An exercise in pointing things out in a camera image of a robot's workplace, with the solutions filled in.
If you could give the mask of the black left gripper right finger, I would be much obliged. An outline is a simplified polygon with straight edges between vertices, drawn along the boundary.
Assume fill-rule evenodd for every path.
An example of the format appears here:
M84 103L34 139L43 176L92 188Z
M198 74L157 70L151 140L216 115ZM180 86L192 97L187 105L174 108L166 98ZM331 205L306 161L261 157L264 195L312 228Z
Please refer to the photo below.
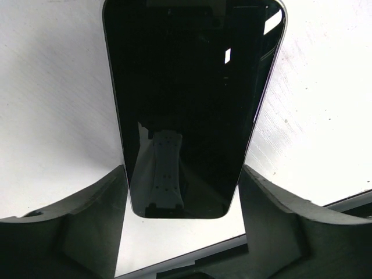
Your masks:
M317 206L244 166L239 197L252 278L371 278L371 220Z

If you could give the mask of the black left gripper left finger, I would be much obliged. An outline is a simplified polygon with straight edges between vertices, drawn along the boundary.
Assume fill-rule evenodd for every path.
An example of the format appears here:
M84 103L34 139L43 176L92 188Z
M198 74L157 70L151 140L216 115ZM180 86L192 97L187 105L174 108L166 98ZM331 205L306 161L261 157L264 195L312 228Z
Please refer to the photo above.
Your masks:
M120 165L60 201L1 219L1 278L114 278L127 193Z

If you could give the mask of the black phone silver edge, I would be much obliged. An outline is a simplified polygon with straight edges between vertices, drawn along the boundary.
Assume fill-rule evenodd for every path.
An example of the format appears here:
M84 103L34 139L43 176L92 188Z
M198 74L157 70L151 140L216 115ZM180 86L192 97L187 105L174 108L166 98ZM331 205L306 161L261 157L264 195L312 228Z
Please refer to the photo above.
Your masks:
M282 1L105 1L133 212L227 214L286 28Z

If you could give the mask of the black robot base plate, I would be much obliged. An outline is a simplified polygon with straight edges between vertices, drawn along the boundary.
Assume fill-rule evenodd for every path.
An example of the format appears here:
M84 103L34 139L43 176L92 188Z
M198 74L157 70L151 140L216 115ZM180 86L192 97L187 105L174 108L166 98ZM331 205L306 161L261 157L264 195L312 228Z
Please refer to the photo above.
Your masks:
M362 214L362 210L371 207L371 191L365 191L340 201L326 205L326 208L341 212ZM248 255L246 235L238 235L234 238L206 246L202 249L186 253L144 268L117 276L117 278L156 278L160 274L167 274L177 270L191 270L195 272L203 266L216 264L218 261L228 262L238 257Z

